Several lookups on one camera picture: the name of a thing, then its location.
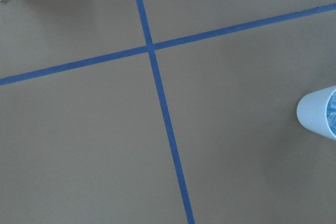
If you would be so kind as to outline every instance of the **white container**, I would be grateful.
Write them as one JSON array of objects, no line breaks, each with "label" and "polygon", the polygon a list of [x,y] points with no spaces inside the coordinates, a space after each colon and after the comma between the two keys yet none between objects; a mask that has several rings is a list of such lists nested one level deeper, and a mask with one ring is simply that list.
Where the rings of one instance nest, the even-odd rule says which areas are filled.
[{"label": "white container", "polygon": [[336,140],[327,121],[327,106],[336,86],[305,95],[299,102],[296,114],[303,127]]}]

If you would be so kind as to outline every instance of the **blue tape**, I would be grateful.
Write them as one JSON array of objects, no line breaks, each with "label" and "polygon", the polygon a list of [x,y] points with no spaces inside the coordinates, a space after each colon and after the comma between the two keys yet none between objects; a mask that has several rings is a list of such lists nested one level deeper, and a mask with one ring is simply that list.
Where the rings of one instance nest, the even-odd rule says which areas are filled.
[{"label": "blue tape", "polygon": [[260,26],[266,26],[266,25],[283,22],[283,21],[287,21],[287,20],[291,20],[295,18],[302,18],[302,17],[306,17],[306,16],[318,14],[318,13],[328,12],[331,10],[336,10],[336,3],[330,4],[330,5],[324,5],[324,6],[320,6],[320,7],[316,7],[312,9],[307,9],[307,10],[303,10],[300,12],[289,13],[289,14],[279,15],[279,16],[275,16],[271,18],[260,19],[260,20],[256,20],[252,22],[243,23],[240,25],[225,27],[225,28],[221,28],[217,30],[206,31],[200,34],[195,34],[195,35],[185,36],[182,38],[171,39],[168,41],[155,43],[154,49],[159,50],[163,48],[174,47],[174,46],[178,46],[178,45],[182,45],[182,44],[186,44],[186,43],[190,43],[190,42],[194,42],[194,41],[198,41],[202,39],[213,38],[213,37],[217,37],[217,36],[221,36],[225,34],[232,34],[237,31],[248,30],[248,29],[252,29],[252,28],[256,28]]},{"label": "blue tape", "polygon": [[190,199],[188,195],[187,185],[184,179],[180,155],[177,149],[173,126],[172,126],[171,118],[169,115],[167,100],[166,100],[166,96],[165,96],[164,89],[163,89],[163,83],[162,83],[162,79],[160,75],[159,65],[157,63],[158,61],[155,55],[152,36],[151,36],[143,0],[136,0],[136,4],[139,10],[143,34],[145,36],[145,41],[146,41],[146,45],[148,49],[150,62],[151,62],[156,91],[159,96],[161,111],[163,115],[163,121],[164,121],[164,125],[166,128],[167,136],[168,136],[170,150],[173,156],[173,162],[174,162],[174,166],[176,170],[178,184],[180,186],[180,191],[181,191],[185,213],[187,216],[187,221],[188,221],[188,224],[194,224],[195,221],[194,221],[193,211],[192,211],[192,207],[191,207],[191,203],[190,203]]},{"label": "blue tape", "polygon": [[93,58],[89,58],[85,60],[79,60],[79,61],[75,61],[71,63],[66,63],[63,65],[50,67],[50,68],[40,69],[40,70],[28,72],[28,73],[22,73],[22,74],[18,74],[15,76],[10,76],[10,77],[0,79],[0,86],[18,82],[18,81],[33,79],[33,78],[37,78],[41,76],[47,76],[49,74],[63,72],[63,71],[67,71],[70,69],[94,65],[94,64],[105,62],[105,61],[116,60],[116,59],[120,59],[120,58],[124,58],[128,56],[138,55],[144,52],[147,52],[147,47],[137,47],[137,48],[133,48],[133,49],[125,50],[125,51],[114,52],[108,55],[97,56],[97,57],[93,57]]}]

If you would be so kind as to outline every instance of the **gray floor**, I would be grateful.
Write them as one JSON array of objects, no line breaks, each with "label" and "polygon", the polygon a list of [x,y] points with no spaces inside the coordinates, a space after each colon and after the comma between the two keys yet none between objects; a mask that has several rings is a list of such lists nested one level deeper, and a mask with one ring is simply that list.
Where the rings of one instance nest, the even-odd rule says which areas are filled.
[{"label": "gray floor", "polygon": [[[144,0],[160,42],[336,0]],[[334,223],[336,11],[156,51],[196,223]],[[135,0],[0,2],[0,78],[145,45]],[[148,54],[0,87],[0,223],[187,223]]]}]

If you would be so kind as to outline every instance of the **white cup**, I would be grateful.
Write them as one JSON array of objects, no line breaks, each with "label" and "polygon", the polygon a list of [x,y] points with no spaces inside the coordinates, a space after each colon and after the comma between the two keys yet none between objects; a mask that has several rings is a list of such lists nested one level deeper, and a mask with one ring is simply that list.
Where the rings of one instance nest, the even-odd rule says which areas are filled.
[{"label": "white cup", "polygon": [[305,95],[299,102],[296,114],[303,127],[336,140],[327,121],[327,106],[336,86]]}]

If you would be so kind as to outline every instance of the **plastic cup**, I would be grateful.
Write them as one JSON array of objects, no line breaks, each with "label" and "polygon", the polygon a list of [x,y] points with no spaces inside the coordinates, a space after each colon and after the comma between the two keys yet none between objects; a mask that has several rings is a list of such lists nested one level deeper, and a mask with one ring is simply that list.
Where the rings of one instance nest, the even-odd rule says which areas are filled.
[{"label": "plastic cup", "polygon": [[327,138],[336,140],[327,121],[327,105],[336,91],[336,86],[305,95],[296,109],[299,122],[303,127]]}]

